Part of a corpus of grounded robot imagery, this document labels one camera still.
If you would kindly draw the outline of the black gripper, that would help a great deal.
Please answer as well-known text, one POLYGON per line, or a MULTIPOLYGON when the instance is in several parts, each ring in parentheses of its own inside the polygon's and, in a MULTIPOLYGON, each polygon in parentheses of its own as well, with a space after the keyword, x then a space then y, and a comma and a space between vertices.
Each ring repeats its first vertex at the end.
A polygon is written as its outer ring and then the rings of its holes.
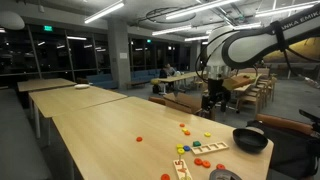
POLYGON ((227 103, 231 99, 231 92, 223 86, 223 80, 208 80, 208 93, 202 96, 201 108, 210 111, 218 102, 221 103, 220 111, 225 112, 227 103))

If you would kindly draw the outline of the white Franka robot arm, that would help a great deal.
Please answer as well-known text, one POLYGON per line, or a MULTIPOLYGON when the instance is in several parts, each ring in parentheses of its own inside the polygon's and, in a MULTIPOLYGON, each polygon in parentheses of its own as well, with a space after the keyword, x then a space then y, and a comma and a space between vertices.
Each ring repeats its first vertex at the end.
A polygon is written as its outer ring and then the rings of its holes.
POLYGON ((202 96, 201 110, 209 113, 217 103, 222 111, 231 92, 223 86, 231 70, 253 67, 267 54, 280 50, 288 59, 289 46, 310 37, 319 30, 319 17, 292 16, 269 26, 253 30, 223 27, 211 33, 205 47, 205 58, 198 56, 201 70, 207 70, 205 82, 209 93, 202 96))

